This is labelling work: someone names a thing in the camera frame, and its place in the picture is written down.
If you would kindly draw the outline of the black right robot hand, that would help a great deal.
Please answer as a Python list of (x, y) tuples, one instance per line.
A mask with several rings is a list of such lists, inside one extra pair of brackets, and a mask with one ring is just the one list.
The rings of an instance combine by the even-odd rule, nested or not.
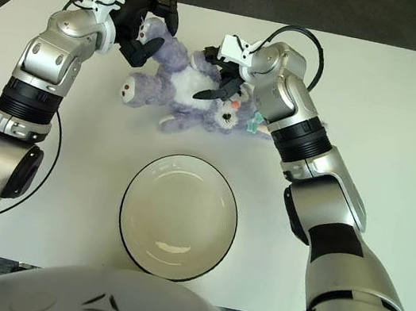
[(215, 47), (204, 48), (204, 58), (210, 64), (220, 67), (219, 86), (217, 89), (201, 90), (193, 95), (194, 99), (226, 101), (231, 99), (239, 90), (245, 81), (240, 76), (239, 66), (233, 61), (225, 61), (224, 56), (219, 56), (219, 49)]

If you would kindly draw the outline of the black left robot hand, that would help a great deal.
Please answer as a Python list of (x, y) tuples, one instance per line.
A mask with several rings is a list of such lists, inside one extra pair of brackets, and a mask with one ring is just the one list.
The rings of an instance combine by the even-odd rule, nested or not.
[(139, 41), (138, 25), (141, 17), (147, 13), (154, 13), (164, 19), (168, 32), (172, 36), (179, 27), (177, 0), (125, 0), (125, 4), (119, 10), (110, 12), (116, 29), (116, 44), (131, 67), (142, 67), (164, 44), (161, 36), (150, 39), (147, 42)]

